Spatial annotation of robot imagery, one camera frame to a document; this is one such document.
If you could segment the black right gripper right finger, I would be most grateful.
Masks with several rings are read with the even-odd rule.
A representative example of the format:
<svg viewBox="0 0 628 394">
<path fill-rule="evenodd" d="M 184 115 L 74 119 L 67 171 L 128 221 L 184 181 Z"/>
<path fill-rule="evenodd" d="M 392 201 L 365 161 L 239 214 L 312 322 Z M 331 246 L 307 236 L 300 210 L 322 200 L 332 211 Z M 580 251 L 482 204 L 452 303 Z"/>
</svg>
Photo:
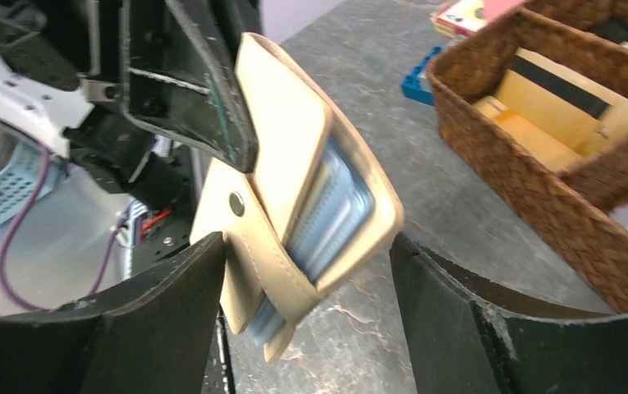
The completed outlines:
<svg viewBox="0 0 628 394">
<path fill-rule="evenodd" d="M 628 393 L 628 314 L 540 300 L 399 234 L 390 260 L 421 393 Z"/>
</svg>

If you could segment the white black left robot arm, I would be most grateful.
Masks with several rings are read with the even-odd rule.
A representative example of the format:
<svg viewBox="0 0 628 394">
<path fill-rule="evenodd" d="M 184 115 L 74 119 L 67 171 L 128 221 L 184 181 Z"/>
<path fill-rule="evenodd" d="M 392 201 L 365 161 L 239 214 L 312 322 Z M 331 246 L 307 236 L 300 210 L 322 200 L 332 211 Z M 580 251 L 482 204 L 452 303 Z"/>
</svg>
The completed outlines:
<svg viewBox="0 0 628 394">
<path fill-rule="evenodd" d="M 0 121 L 152 210 L 188 192 L 157 137 L 250 172 L 236 78 L 257 1 L 0 1 Z"/>
</svg>

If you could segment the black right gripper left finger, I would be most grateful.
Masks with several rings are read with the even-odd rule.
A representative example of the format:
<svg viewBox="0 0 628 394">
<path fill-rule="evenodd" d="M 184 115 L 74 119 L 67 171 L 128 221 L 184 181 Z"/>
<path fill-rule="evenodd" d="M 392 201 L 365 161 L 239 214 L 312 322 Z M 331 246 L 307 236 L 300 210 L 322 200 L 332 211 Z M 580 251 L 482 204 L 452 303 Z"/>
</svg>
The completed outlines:
<svg viewBox="0 0 628 394">
<path fill-rule="evenodd" d="M 0 393 L 198 393 L 225 273 L 222 234 L 52 311 L 0 316 Z"/>
</svg>

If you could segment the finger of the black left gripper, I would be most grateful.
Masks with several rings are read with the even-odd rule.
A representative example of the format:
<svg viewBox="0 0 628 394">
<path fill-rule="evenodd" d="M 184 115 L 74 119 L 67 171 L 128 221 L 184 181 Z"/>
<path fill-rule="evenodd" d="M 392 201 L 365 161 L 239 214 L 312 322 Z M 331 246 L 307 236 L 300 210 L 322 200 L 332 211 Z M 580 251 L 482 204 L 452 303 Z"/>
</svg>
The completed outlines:
<svg viewBox="0 0 628 394">
<path fill-rule="evenodd" d="M 242 34 L 258 31 L 257 1 L 125 1 L 124 115 L 142 130 L 251 172 L 259 142 L 236 55 Z"/>
</svg>

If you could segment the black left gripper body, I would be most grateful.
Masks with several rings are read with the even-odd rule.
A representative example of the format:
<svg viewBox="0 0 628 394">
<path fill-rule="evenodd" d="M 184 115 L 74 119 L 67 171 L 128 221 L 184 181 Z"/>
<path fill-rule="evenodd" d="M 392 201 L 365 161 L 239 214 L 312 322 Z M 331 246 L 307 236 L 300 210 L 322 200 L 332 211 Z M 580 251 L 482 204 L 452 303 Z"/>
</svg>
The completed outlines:
<svg viewBox="0 0 628 394">
<path fill-rule="evenodd" d="M 186 193 L 186 183 L 153 152 L 161 135 L 140 129 L 122 111 L 124 2 L 0 1 L 0 58 L 16 75 L 85 98 L 78 110 L 59 101 L 28 107 L 34 125 L 25 133 L 61 136 L 59 154 L 102 189 L 163 209 Z"/>
</svg>

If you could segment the beige leather card holder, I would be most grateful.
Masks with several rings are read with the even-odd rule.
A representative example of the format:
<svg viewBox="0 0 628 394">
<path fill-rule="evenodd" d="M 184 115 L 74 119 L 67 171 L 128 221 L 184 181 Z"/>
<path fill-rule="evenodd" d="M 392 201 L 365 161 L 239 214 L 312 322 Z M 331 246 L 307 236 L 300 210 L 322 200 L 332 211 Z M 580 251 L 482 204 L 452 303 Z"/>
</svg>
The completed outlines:
<svg viewBox="0 0 628 394">
<path fill-rule="evenodd" d="M 273 362 L 300 321 L 392 240 L 405 214 L 361 134 L 281 47 L 243 34 L 236 77 L 259 153 L 248 174 L 210 161 L 190 242 L 221 233 L 227 322 Z"/>
</svg>

